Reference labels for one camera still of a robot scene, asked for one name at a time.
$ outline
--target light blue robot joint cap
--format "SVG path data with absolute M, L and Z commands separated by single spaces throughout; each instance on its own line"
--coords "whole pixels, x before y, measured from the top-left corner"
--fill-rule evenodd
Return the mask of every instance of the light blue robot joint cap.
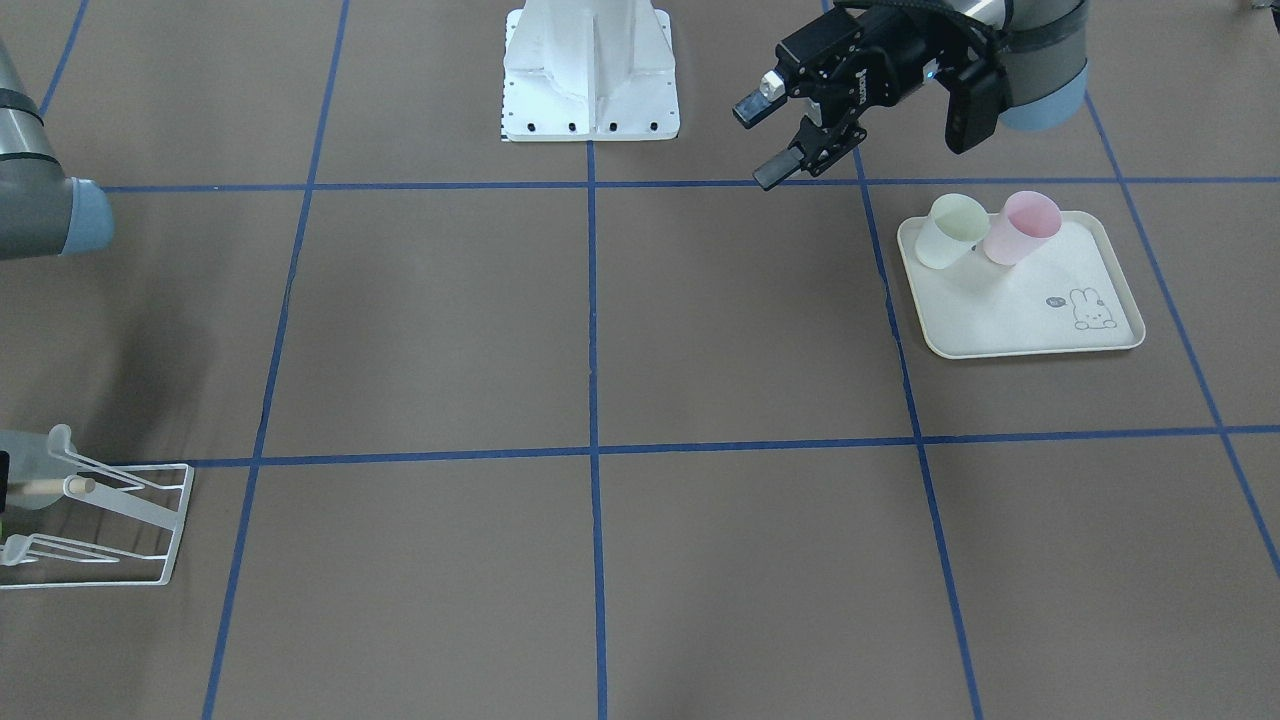
M 1071 82 L 1055 90 L 1053 92 L 1016 108 L 1010 108 L 1001 113 L 1000 122 L 1005 127 L 1020 131 L 1041 131 L 1057 127 L 1080 109 L 1084 104 L 1084 90 L 1089 85 L 1089 64 L 1071 78 Z
M 115 218 L 111 204 L 97 183 L 88 179 L 72 181 L 72 219 L 67 227 L 67 243 L 63 255 L 101 250 L 111 243 L 115 234 Z

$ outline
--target grid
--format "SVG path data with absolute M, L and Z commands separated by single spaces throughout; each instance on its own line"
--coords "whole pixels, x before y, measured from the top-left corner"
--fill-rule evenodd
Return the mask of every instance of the grid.
M 61 78 L 63 70 L 70 58 L 82 20 L 88 9 L 90 0 L 81 0 L 76 13 L 70 33 L 67 38 L 60 60 L 50 81 L 49 88 L 41 101 L 41 113 L 47 111 L 54 100 L 55 91 Z M 969 698 L 975 719 L 983 716 L 982 701 L 978 682 L 974 675 L 973 664 L 969 656 L 968 641 L 965 635 L 964 614 L 961 602 L 956 592 L 951 570 L 951 561 L 947 552 L 943 521 L 938 511 L 934 497 L 933 480 L 929 470 L 927 448 L 945 445 L 969 443 L 1020 443 L 1020 442 L 1070 442 L 1085 439 L 1106 438 L 1156 438 L 1156 437 L 1217 437 L 1222 450 L 1230 461 L 1231 469 L 1239 483 L 1243 500 L 1249 507 L 1257 530 L 1272 568 L 1280 575 L 1280 555 L 1276 544 L 1267 529 L 1266 521 L 1254 500 L 1249 480 L 1236 456 L 1233 437 L 1249 434 L 1280 434 L 1280 424 L 1251 424 L 1228 425 L 1219 413 L 1213 393 L 1201 368 L 1196 348 L 1190 341 L 1187 328 L 1178 311 L 1178 305 L 1165 281 L 1160 260 L 1151 245 L 1142 214 L 1130 192 L 1137 184 L 1240 184 L 1240 183 L 1280 183 L 1280 176 L 1248 176 L 1248 177 L 1129 177 L 1121 170 L 1111 141 L 1107 137 L 1103 120 L 1091 97 L 1087 97 L 1087 106 L 1093 124 L 1101 137 L 1106 156 L 1114 169 L 1112 177 L 1068 177 L 1068 178 L 1042 178 L 1042 177 L 1005 177 L 1005 178 L 872 178 L 867 176 L 860 152 L 855 151 L 854 163 L 856 165 L 856 178 L 815 178 L 787 181 L 790 186 L 824 187 L 847 186 L 856 187 L 861 193 L 865 209 L 867 229 L 870 234 L 876 256 L 876 265 L 883 283 L 884 311 L 888 325 L 897 348 L 899 363 L 902 375 L 902 392 L 910 416 L 911 434 L 900 437 L 850 437 L 850 438 L 815 438 L 815 439 L 786 439 L 786 441 L 750 441 L 750 442 L 699 442 L 699 443 L 649 443 L 649 445 L 602 445 L 599 433 L 599 407 L 598 407 L 598 282 L 596 282 L 596 191 L 600 188 L 643 188 L 643 187 L 754 187 L 750 179 L 705 179 L 705 181 L 599 181 L 595 174 L 595 147 L 588 142 L 586 152 L 586 178 L 582 181 L 566 182 L 402 182 L 402 183 L 323 183 L 316 181 L 321 151 L 324 146 L 325 126 L 329 114 L 329 105 L 333 99 L 334 83 L 338 77 L 343 37 L 347 26 L 351 0 L 343 0 L 340 15 L 338 18 L 337 35 L 333 42 L 333 51 L 328 67 L 328 78 L 324 99 L 316 120 L 315 138 L 312 143 L 311 160 L 307 178 L 302 183 L 292 184 L 220 184 L 220 186 L 109 186 L 104 190 L 109 193 L 184 193 L 184 192 L 279 192 L 301 191 L 302 206 L 297 222 L 297 231 L 293 240 L 293 249 L 289 261 L 288 275 L 284 286 L 284 296 L 280 302 L 279 319 L 275 332 L 275 342 L 271 352 L 270 368 L 265 380 L 262 393 L 262 414 L 257 428 L 253 452 L 250 457 L 209 457 L 187 459 L 200 468 L 246 468 L 248 469 L 248 482 L 246 486 L 243 506 L 239 516 L 236 544 L 227 580 L 227 591 L 223 612 L 218 632 L 218 641 L 211 660 L 209 674 L 209 688 L 204 705 L 204 716 L 212 717 L 218 697 L 219 676 L 227 646 L 227 637 L 233 619 L 236 591 L 239 578 L 241 560 L 247 542 L 248 524 L 253 509 L 253 496 L 261 468 L 269 466 L 300 466 L 300 465 L 343 465 L 343 464 L 379 464 L 379 462 L 433 462 L 456 460 L 481 460 L 481 459 L 512 459 L 512 457 L 556 457 L 579 456 L 590 461 L 590 492 L 593 509 L 593 548 L 594 548 L 594 574 L 595 574 L 595 637 L 596 637 L 596 697 L 598 712 L 603 720 L 608 715 L 608 670 L 607 670 L 607 619 L 605 619 L 605 556 L 603 546 L 603 518 L 600 505 L 600 457 L 609 455 L 637 455 L 637 454 L 671 454 L 671 452 L 749 452 L 764 450 L 815 450 L 838 447 L 886 447 L 906 446 L 914 447 L 919 461 L 920 477 L 928 500 L 929 515 L 932 519 L 934 539 L 938 551 L 938 562 L 945 579 L 948 602 L 955 625 L 956 642 L 959 644 L 961 661 L 964 664 L 965 679 L 968 683 Z M 822 1 L 822 9 L 828 8 L 827 0 Z M 1204 404 L 1212 416 L 1212 425 L 1206 427 L 1167 427 L 1167 428 L 1134 428 L 1134 429 L 1100 429 L 1100 430 L 1073 430 L 1073 432 L 1028 432 L 1028 433 L 988 433 L 988 434 L 924 434 L 922 432 L 919 414 L 916 411 L 915 397 L 911 389 L 911 375 L 908 366 L 906 352 L 902 346 L 902 336 L 899 327 L 897 311 L 895 309 L 892 292 L 890 291 L 890 277 L 886 269 L 883 247 L 879 238 L 877 218 L 870 202 L 870 188 L 876 186 L 902 186 L 902 184 L 1010 184 L 1010 183 L 1061 183 L 1061 184 L 1108 184 L 1116 186 L 1123 192 L 1129 213 L 1138 229 L 1143 250 L 1155 273 L 1165 305 L 1172 316 L 1179 340 L 1187 354 L 1196 379 L 1199 384 Z M 573 447 L 525 447 L 525 448 L 498 448 L 498 450 L 456 450 L 434 452 L 390 452 L 390 454 L 346 454 L 346 455 L 302 455 L 302 456 L 270 456 L 264 452 L 268 425 L 271 416 L 271 405 L 275 393 L 282 350 L 289 322 L 291 288 L 297 277 L 298 258 L 306 240 L 307 219 L 311 201 L 316 192 L 348 191 L 348 190 L 585 190 L 588 213 L 588 268 L 589 268 L 589 423 L 590 442 L 586 446 Z

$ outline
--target cup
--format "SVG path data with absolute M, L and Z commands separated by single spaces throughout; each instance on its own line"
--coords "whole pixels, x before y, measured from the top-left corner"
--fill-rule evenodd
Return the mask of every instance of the cup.
M 991 218 L 980 202 L 955 192 L 933 201 L 929 217 L 915 240 L 915 258 L 927 268 L 950 268 L 973 250 L 991 228 Z
M 1062 229 L 1062 211 L 1048 197 L 1023 190 L 1009 196 L 991 223 L 982 251 L 992 263 L 1016 265 Z
M 8 480 L 5 506 L 49 507 L 63 497 L 63 479 L 78 471 L 73 462 L 49 454 L 47 436 L 0 429 L 0 474 Z

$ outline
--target floor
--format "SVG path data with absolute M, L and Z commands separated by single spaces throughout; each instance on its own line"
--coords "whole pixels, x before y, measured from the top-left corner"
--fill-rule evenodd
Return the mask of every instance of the floor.
M 0 715 L 1274 717 L 1245 4 L 1094 3 L 1065 126 L 957 158 L 933 87 L 769 193 L 795 115 L 730 108 L 819 0 L 664 0 L 681 136 L 595 146 L 498 142 L 512 0 L 0 4 L 118 218 L 0 265 L 0 427 L 197 466 L 172 584 L 0 593 Z M 893 228 L 1021 188 L 1146 343 L 928 350 Z

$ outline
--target paper cup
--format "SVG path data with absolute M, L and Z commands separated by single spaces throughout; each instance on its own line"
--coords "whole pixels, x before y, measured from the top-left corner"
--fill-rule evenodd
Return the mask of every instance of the paper cup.
M 992 263 L 1016 265 L 1062 229 L 1062 211 L 1048 197 L 1024 190 L 1009 196 L 982 241 Z
M 968 195 L 948 193 L 933 201 L 915 240 L 915 258 L 927 268 L 950 268 L 973 250 L 991 228 L 980 202 Z

